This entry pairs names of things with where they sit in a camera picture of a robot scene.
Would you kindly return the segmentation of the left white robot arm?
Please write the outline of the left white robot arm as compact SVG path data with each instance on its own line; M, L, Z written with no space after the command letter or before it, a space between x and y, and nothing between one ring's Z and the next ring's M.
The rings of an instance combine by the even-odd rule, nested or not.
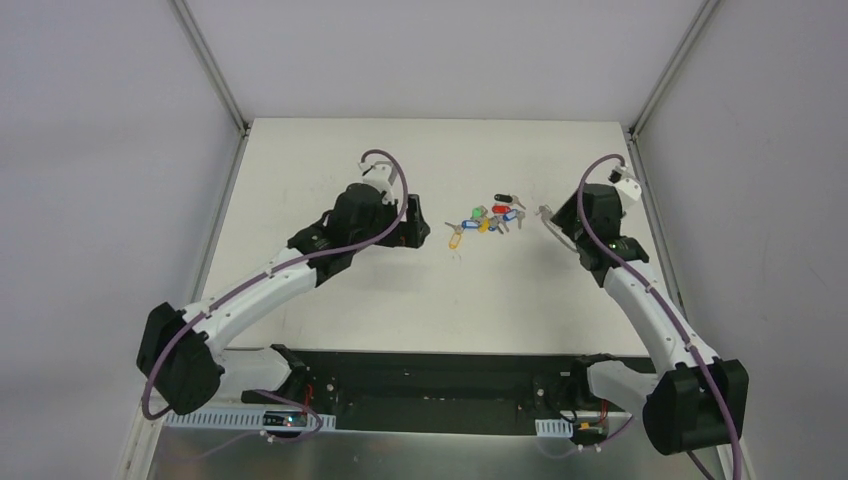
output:
M146 378L145 417L156 417L150 410L152 392L165 401L165 413L198 410L235 375L224 363L224 350L244 330L349 268L356 253L372 245L420 248L429 233L418 195L386 201L377 188L353 183L331 209L236 286L182 308L157 305L147 316L136 357Z

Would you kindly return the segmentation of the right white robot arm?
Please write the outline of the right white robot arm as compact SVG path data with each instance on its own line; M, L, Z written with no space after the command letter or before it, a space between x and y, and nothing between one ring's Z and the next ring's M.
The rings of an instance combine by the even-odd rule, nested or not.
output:
M663 455L728 444L742 433L749 375L704 344L659 290L645 249L621 233L626 196L616 186L586 184L552 221L630 321L654 371L639 373L610 354L584 356L571 368L565 399L583 410L604 400L622 408Z

